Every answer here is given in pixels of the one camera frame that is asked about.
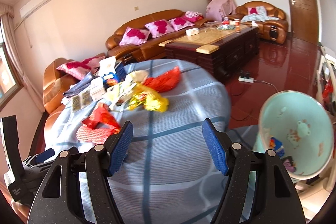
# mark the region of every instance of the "baseboard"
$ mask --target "baseboard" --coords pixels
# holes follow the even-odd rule
[[[40,120],[40,122],[37,126],[36,131],[35,131],[33,141],[31,142],[31,147],[30,147],[30,150],[29,150],[29,155],[30,156],[33,156],[33,155],[36,154],[36,149],[37,149],[40,138],[44,134],[44,125],[45,125],[45,122],[46,122],[48,117],[49,117],[49,113],[47,111],[43,112],[41,120]]]

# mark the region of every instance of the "window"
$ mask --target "window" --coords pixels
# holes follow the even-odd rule
[[[0,22],[0,110],[20,90],[21,81],[7,55],[5,37]]]

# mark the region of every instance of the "dark wooden coffee table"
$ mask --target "dark wooden coffee table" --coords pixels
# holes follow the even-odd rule
[[[168,40],[159,46],[165,47],[167,58],[197,64],[225,82],[259,53],[258,27],[242,25],[240,32],[203,28],[199,34]]]

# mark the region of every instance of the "pink blanket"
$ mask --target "pink blanket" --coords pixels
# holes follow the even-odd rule
[[[222,22],[225,16],[235,14],[236,8],[233,0],[213,0],[207,6],[206,18]]]

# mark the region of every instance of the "pink floral pillow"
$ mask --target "pink floral pillow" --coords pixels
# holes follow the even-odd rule
[[[153,38],[174,32],[173,27],[165,19],[148,23],[145,27],[151,31]]]
[[[249,15],[258,14],[257,8],[247,8],[247,11]]]
[[[185,20],[182,17],[177,17],[172,20],[168,21],[170,25],[174,28],[175,31],[178,31],[180,29],[183,29],[185,27],[189,26],[195,26],[195,24],[191,23],[190,21]]]
[[[67,74],[72,75],[78,80],[83,80],[83,78],[90,72],[91,67],[85,65],[78,61],[71,61],[60,65],[57,70],[62,70]]]
[[[119,45],[120,46],[127,44],[140,45],[146,43],[150,33],[151,32],[148,30],[140,30],[127,27],[123,39],[121,39]]]
[[[105,56],[94,56],[83,60],[81,63],[88,65],[91,69],[100,67],[99,61],[105,59]]]

